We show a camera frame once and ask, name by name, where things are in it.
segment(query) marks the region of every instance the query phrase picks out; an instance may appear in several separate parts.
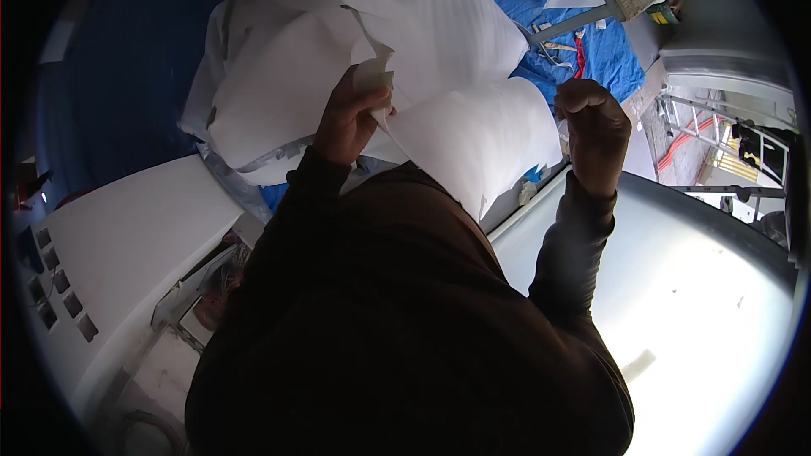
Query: hand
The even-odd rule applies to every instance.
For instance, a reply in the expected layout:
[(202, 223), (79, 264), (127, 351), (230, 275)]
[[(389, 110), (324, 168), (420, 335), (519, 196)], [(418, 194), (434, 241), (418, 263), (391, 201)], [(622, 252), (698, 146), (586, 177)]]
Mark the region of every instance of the hand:
[(377, 129), (369, 108), (381, 104), (390, 92), (389, 87), (384, 86), (356, 94), (352, 88), (352, 75), (357, 67), (350, 66), (332, 91), (312, 144), (322, 157), (343, 166), (350, 166), (366, 148)]
[(595, 198), (613, 198), (620, 180), (631, 120), (594, 80), (570, 79), (557, 87), (557, 119), (569, 121), (574, 176)]

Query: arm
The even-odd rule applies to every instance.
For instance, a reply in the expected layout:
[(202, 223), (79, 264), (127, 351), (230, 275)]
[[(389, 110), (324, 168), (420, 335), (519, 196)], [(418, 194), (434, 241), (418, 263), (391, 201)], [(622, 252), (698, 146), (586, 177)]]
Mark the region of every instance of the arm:
[(555, 114), (569, 122), (573, 170), (530, 285), (530, 299), (553, 325), (577, 316), (591, 320), (597, 268), (614, 229), (616, 185), (631, 136), (622, 107), (596, 81), (571, 79), (557, 90)]
[(574, 362), (590, 367), (584, 388), (593, 400), (590, 411), (599, 419), (593, 440), (623, 453), (634, 430), (634, 409), (620, 369), (591, 319), (591, 300), (600, 257), (614, 230), (616, 186), (631, 123), (614, 97), (591, 80), (559, 86), (555, 113), (569, 121), (573, 170), (566, 175), (555, 223), (543, 238), (530, 300)]
[(367, 110), (389, 96), (389, 89), (357, 94), (352, 88), (356, 66), (332, 91), (315, 141), (299, 168), (287, 174), (290, 184), (245, 266), (240, 288), (229, 297), (223, 326), (246, 325), (246, 311), (262, 310), (263, 325), (278, 318), (296, 300), (303, 258), (318, 261), (332, 236), (332, 212), (351, 164), (369, 143), (377, 123)]
[(606, 240), (614, 230), (616, 196), (595, 198), (572, 171), (555, 223), (543, 237), (530, 300), (550, 320), (589, 315), (597, 268)]
[(287, 174), (290, 186), (256, 242), (239, 288), (229, 295), (220, 327), (200, 356), (186, 400), (186, 429), (201, 453), (230, 451), (228, 441), (211, 434), (222, 430), (221, 412), (243, 408), (234, 402), (246, 392), (234, 390), (242, 384), (244, 360), (250, 359), (255, 342), (311, 287), (302, 261), (317, 268), (325, 244), (335, 236), (332, 213), (340, 187), (377, 128), (368, 108), (379, 105), (390, 92), (383, 88), (356, 94), (355, 67), (332, 91), (316, 139), (299, 168)]

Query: curved white wall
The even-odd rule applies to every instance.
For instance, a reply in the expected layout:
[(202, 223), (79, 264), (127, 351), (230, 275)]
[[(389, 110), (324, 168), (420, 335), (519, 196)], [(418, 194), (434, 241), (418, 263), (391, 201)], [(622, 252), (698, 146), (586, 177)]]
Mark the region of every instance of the curved white wall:
[[(524, 294), (563, 190), (564, 183), (554, 187), (493, 240), (504, 274)], [(629, 380), (636, 428), (627, 454), (726, 454), (785, 359), (793, 328), (787, 283), (621, 182), (615, 217), (594, 323), (621, 369), (643, 352), (655, 357)], [(734, 220), (720, 211), (718, 218)]]

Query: sleeve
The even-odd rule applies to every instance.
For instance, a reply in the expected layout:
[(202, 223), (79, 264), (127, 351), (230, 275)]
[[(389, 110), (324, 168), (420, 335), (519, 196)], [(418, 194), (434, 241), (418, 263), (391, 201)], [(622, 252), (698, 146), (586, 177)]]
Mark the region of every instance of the sleeve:
[(240, 286), (229, 295), (191, 382), (186, 428), (201, 454), (228, 453), (227, 447), (217, 446), (221, 437), (210, 434), (223, 429), (221, 412), (244, 409), (234, 405), (245, 396), (237, 391), (242, 386), (240, 363), (307, 288), (308, 263), (318, 267), (321, 249), (334, 236), (331, 216), (350, 169), (308, 148), (299, 168), (287, 174), (290, 186), (256, 242)]
[(614, 230), (612, 199), (592, 197), (566, 174), (566, 193), (555, 223), (543, 237), (530, 284), (530, 300), (552, 319), (591, 314), (600, 256)]
[(614, 230), (615, 203), (616, 193), (607, 200), (594, 198), (573, 172), (567, 173), (566, 193), (538, 254), (530, 300), (562, 341), (592, 356), (588, 361), (595, 377), (594, 397), (611, 412), (603, 416), (601, 433), (595, 436), (606, 446), (622, 447), (623, 453), (634, 432), (634, 407), (622, 373), (591, 319), (600, 257)]

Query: white wall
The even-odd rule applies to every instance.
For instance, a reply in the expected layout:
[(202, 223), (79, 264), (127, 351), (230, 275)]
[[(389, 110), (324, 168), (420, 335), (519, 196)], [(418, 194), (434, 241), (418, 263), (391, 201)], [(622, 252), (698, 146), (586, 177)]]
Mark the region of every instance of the white wall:
[[(210, 252), (242, 208), (192, 155), (97, 188), (49, 215), (47, 228), (71, 288), (53, 290), (58, 321), (48, 331), (36, 308), (31, 327), (47, 368), (80, 417), (90, 410), (149, 330), (155, 304)], [(51, 273), (41, 275), (50, 290)], [(63, 298), (84, 310), (71, 318)], [(24, 294), (28, 303), (30, 295)], [(76, 321), (87, 314), (99, 333), (87, 342)]]

